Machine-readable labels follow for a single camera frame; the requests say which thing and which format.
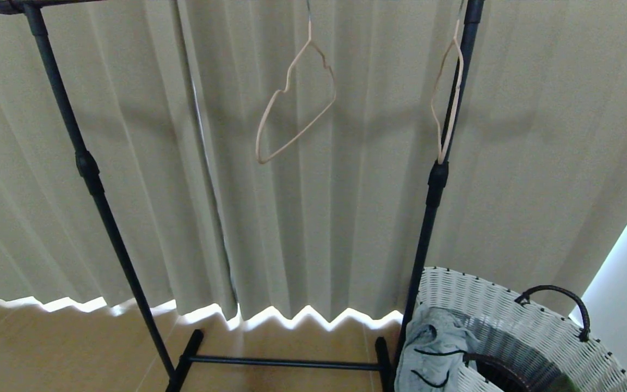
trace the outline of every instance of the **curtain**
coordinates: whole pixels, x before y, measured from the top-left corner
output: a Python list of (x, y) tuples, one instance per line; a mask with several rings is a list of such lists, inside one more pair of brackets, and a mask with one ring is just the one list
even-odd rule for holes
[[(459, 3), (312, 2), (337, 100), (264, 166), (255, 132), (306, 42), (303, 0), (45, 8), (150, 303), (231, 317), (238, 302), (244, 318), (401, 309), (437, 154), (428, 103)], [(266, 152), (330, 98), (313, 51), (293, 82)], [(627, 2), (486, 2), (450, 161), (426, 265), (583, 292), (627, 223)], [(0, 15), (0, 298), (30, 295), (131, 293), (25, 18)]]

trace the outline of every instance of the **beige tile floor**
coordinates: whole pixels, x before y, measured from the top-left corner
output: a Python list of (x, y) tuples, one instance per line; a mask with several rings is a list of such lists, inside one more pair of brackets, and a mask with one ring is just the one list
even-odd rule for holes
[[(384, 336), (395, 350), (398, 323), (372, 329), (353, 318), (328, 332), (312, 317), (294, 330), (269, 318), (252, 330), (229, 330), (221, 315), (192, 325), (175, 311), (156, 317), (174, 364), (190, 334), (202, 328), (200, 352), (284, 359), (375, 362), (374, 340)], [(0, 306), (0, 391), (164, 390), (167, 377), (139, 310), (114, 316), (107, 308), (83, 313), (38, 305)], [(381, 391), (373, 372), (252, 367), (194, 363), (185, 391)]]

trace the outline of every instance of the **clothes rack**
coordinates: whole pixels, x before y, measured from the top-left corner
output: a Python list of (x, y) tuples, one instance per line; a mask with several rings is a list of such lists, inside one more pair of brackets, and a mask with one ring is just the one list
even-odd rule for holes
[[(142, 285), (137, 278), (137, 273), (134, 270), (134, 266), (132, 266), (132, 261), (130, 260), (125, 244), (122, 241), (120, 230), (115, 222), (108, 200), (105, 197), (105, 190), (100, 179), (98, 164), (95, 162), (94, 157), (89, 152), (87, 147), (85, 147), (84, 139), (74, 115), (74, 110), (72, 109), (69, 97), (67, 96), (67, 91), (64, 87), (62, 75), (59, 72), (59, 67), (54, 57), (52, 45), (50, 45), (47, 27), (45, 27), (45, 20), (41, 11), (43, 7), (50, 7), (50, 5), (99, 1), (102, 0), (0, 0), (0, 14), (24, 14), (28, 20), (30, 32), (32, 32), (32, 35), (35, 37), (35, 42), (38, 46), (38, 51), (40, 52), (40, 59), (45, 67), (45, 72), (50, 82), (50, 87), (52, 88), (55, 101), (57, 102), (57, 106), (59, 107), (60, 114), (62, 115), (62, 120), (64, 121), (67, 133), (69, 134), (72, 145), (74, 146), (75, 163), (79, 171), (79, 175), (84, 179), (90, 195), (94, 198), (98, 213), (100, 214), (103, 225), (105, 226), (111, 244), (115, 250), (115, 254), (117, 255), (120, 266), (122, 267), (122, 272), (124, 272), (125, 278), (127, 278), (127, 283), (130, 285), (132, 294), (137, 301), (139, 311), (142, 314), (142, 318), (146, 323), (149, 334), (169, 377), (169, 384), (167, 385), (166, 391), (178, 392), (181, 390), (185, 377), (190, 369), (190, 365), (192, 365), (193, 362), (373, 371), (379, 373), (383, 392), (393, 391), (395, 365), (398, 363), (403, 342), (405, 341), (405, 328), (407, 327), (408, 322), (413, 315), (413, 309), (415, 308), (415, 300), (418, 294), (418, 287), (420, 286), (421, 273), (423, 267), (425, 266), (425, 257), (427, 255), (427, 249), (429, 246), (437, 208), (442, 198), (442, 191), (446, 185), (446, 179), (448, 178), (448, 159), (445, 159), (443, 164), (437, 164), (435, 162), (429, 176), (429, 189), (426, 199), (425, 217), (423, 218), (420, 240), (416, 251), (415, 263), (413, 264), (413, 272), (411, 273), (408, 299), (405, 306), (405, 314), (401, 325), (401, 334), (399, 336), (394, 365), (391, 365), (386, 340), (381, 337), (377, 338), (375, 343), (377, 355), (376, 363), (327, 362), (326, 360), (234, 358), (198, 354), (200, 344), (204, 338), (204, 333), (201, 330), (196, 329), (189, 338), (177, 366), (174, 367), (166, 345), (159, 333), (154, 317), (151, 314), (149, 303), (144, 295), (144, 290), (142, 290)], [(480, 23), (481, 19), (483, 2), (484, 0), (468, 0), (466, 5), (465, 24), (460, 45), (464, 56), (464, 70), (463, 81), (461, 84), (462, 88), (458, 96), (458, 107), (460, 107), (461, 99), (463, 97), (463, 85), (467, 79), (468, 65), (470, 64), (471, 54), (475, 44), (478, 23)], [(456, 68), (454, 82), (451, 87), (452, 97), (453, 93), (456, 91), (457, 76), (458, 66)], [(451, 107), (452, 104), (453, 99), (448, 103), (448, 107)], [(448, 121), (445, 120), (445, 126), (442, 130), (443, 139), (446, 139), (446, 133), (448, 132), (447, 124)]]

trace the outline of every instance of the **basket handle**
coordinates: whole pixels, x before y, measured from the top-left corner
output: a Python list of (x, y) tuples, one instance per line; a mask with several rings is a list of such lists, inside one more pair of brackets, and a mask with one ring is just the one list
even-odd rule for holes
[(582, 323), (584, 323), (584, 328), (582, 328), (582, 332), (578, 335), (580, 338), (580, 342), (587, 342), (589, 340), (589, 313), (587, 312), (587, 307), (585, 303), (582, 302), (582, 298), (577, 296), (575, 293), (570, 290), (565, 290), (562, 287), (553, 286), (553, 285), (542, 285), (542, 286), (534, 286), (529, 290), (522, 293), (522, 295), (518, 296), (514, 302), (524, 305), (525, 303), (529, 303), (529, 297), (535, 292), (540, 292), (543, 290), (553, 290), (554, 292), (563, 293), (564, 295), (569, 296), (575, 303), (577, 303), (577, 307), (580, 308), (580, 314), (582, 315)]
[(523, 377), (518, 375), (514, 370), (510, 369), (505, 362), (499, 360), (495, 357), (491, 357), (490, 355), (483, 354), (473, 354), (473, 353), (465, 353), (463, 354), (463, 362), (468, 362), (469, 360), (479, 360), (483, 363), (489, 363), (493, 367), (501, 370), (503, 373), (508, 375), (513, 382), (519, 384), (519, 387), (524, 392), (532, 392), (532, 389), (527, 384), (526, 380)]

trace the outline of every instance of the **wire hanger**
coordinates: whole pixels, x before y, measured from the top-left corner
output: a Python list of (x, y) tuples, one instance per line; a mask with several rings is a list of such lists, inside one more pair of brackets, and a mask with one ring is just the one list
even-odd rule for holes
[[(331, 68), (331, 66), (328, 65), (328, 63), (325, 60), (325, 54), (323, 54), (323, 51), (321, 50), (321, 48), (318, 47), (318, 45), (316, 45), (316, 43), (313, 41), (313, 38), (311, 37), (311, 3), (309, 2), (309, 0), (306, 0), (306, 9), (309, 12), (309, 39), (306, 41), (302, 49), (299, 50), (299, 53), (296, 55), (296, 57), (294, 57), (294, 60), (292, 60), (292, 64), (290, 64), (289, 68), (287, 69), (287, 82), (284, 85), (284, 90), (278, 89), (276, 92), (274, 92), (274, 94), (272, 94), (271, 100), (268, 103), (268, 107), (266, 107), (266, 111), (263, 113), (263, 118), (261, 118), (261, 123), (258, 126), (258, 133), (256, 135), (256, 159), (258, 160), (259, 164), (268, 163), (268, 161), (273, 159), (277, 154), (281, 153), (282, 151), (284, 151), (284, 149), (291, 146), (291, 144), (294, 143), (297, 139), (299, 139), (299, 137), (301, 137), (304, 134), (304, 132), (306, 132), (309, 129), (309, 127), (311, 127), (316, 122), (316, 120), (321, 118), (321, 116), (323, 116), (323, 114), (326, 113), (326, 111), (328, 111), (328, 109), (331, 106), (333, 106), (333, 102), (335, 102), (335, 99), (337, 97), (337, 91), (335, 87), (335, 76), (333, 75), (333, 68)], [(330, 79), (333, 82), (333, 99), (326, 107), (323, 108), (323, 110), (321, 110), (321, 113), (319, 113), (318, 116), (314, 117), (314, 119), (311, 120), (311, 122), (309, 122), (309, 124), (305, 126), (304, 129), (302, 129), (301, 131), (299, 131), (298, 134), (296, 134), (296, 136), (294, 136), (284, 146), (280, 147), (276, 152), (268, 156), (268, 158), (263, 159), (261, 157), (261, 136), (263, 134), (263, 129), (265, 128), (266, 121), (268, 120), (269, 112), (271, 111), (272, 105), (274, 104), (274, 101), (277, 99), (277, 97), (280, 94), (287, 94), (287, 92), (289, 91), (292, 70), (294, 69), (294, 66), (297, 65), (297, 62), (299, 62), (299, 59), (301, 59), (302, 54), (304, 54), (304, 50), (306, 50), (306, 48), (309, 46), (313, 47), (313, 49), (315, 49), (316, 52), (318, 52), (318, 54), (321, 55), (321, 59), (323, 60), (323, 67), (330, 74)]]
[[(461, 4), (458, 7), (458, 15), (456, 17), (456, 27), (453, 30), (453, 37), (451, 38), (451, 42), (446, 48), (445, 54), (442, 57), (442, 64), (440, 64), (440, 72), (437, 74), (437, 79), (435, 80), (435, 87), (432, 91), (432, 97), (430, 98), (430, 109), (432, 110), (432, 117), (435, 119), (435, 123), (437, 124), (437, 145), (438, 145), (438, 156), (437, 163), (443, 164), (444, 159), (446, 157), (446, 151), (448, 150), (448, 145), (451, 141), (451, 135), (453, 134), (453, 124), (456, 121), (456, 108), (458, 107), (458, 96), (461, 90), (461, 81), (463, 80), (463, 53), (461, 52), (460, 44), (458, 43), (458, 28), (461, 25), (461, 10), (463, 9), (463, 0), (461, 0)], [(442, 76), (442, 71), (444, 70), (444, 65), (446, 62), (446, 56), (451, 51), (451, 47), (456, 48), (456, 52), (458, 52), (458, 78), (456, 80), (456, 89), (453, 93), (453, 101), (451, 105), (450, 116), (448, 117), (448, 127), (446, 131), (446, 139), (444, 143), (442, 143), (442, 126), (440, 125), (439, 119), (437, 119), (437, 113), (435, 112), (434, 100), (437, 95), (437, 88), (440, 83), (440, 77)]]

